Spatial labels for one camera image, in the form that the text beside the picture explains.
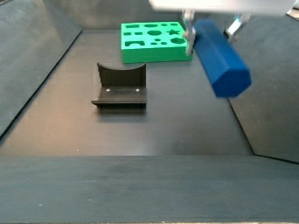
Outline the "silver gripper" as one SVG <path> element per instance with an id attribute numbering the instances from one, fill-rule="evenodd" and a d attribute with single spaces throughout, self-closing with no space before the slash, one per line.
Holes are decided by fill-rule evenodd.
<path id="1" fill-rule="evenodd" d="M 284 15 L 295 6 L 298 0 L 148 0 L 158 11 L 183 11 L 184 38 L 187 40 L 186 54 L 192 55 L 196 31 L 192 27 L 194 12 L 243 13 L 235 16 L 230 27 L 224 30 L 228 42 L 236 40 L 238 33 L 244 28 L 251 15 Z"/>

